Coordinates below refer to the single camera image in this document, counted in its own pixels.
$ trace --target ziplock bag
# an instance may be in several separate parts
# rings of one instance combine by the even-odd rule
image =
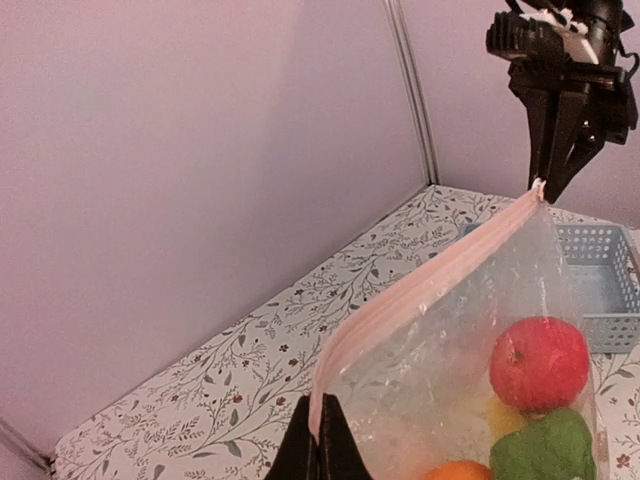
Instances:
[[[543,188],[536,182],[336,330],[313,379],[317,444],[329,394],[375,480],[609,478],[582,319]]]

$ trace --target floral tablecloth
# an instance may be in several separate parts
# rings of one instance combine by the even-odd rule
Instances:
[[[363,302],[509,200],[429,187],[273,300],[56,446],[58,479],[223,480],[268,471],[318,353]],[[555,211],[561,223],[593,222]],[[632,232],[636,243],[640,232]],[[593,358],[616,480],[640,479],[640,347]]]

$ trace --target blue plastic basket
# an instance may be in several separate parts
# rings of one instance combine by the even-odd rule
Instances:
[[[463,236],[480,224],[465,226]],[[640,340],[638,252],[617,225],[557,225],[593,353],[629,353]]]

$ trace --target red apple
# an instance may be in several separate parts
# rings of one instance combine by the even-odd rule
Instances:
[[[573,325],[554,317],[519,321],[496,341],[490,381],[505,404],[537,412],[568,407],[589,378],[589,352]]]

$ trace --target lavender wall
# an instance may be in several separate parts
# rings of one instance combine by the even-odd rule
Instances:
[[[0,2],[0,415],[42,449],[424,182],[381,2]]]
[[[509,196],[526,188],[526,110],[507,88],[507,62],[485,50],[486,30],[504,1],[403,0],[429,113],[441,180]],[[640,4],[626,8],[640,21]],[[640,27],[624,36],[640,50]],[[640,75],[634,86],[640,91]],[[640,131],[607,145],[574,180],[559,206],[640,227]]]
[[[45,480],[46,478],[47,476],[43,472],[23,463],[0,444],[1,480]]]

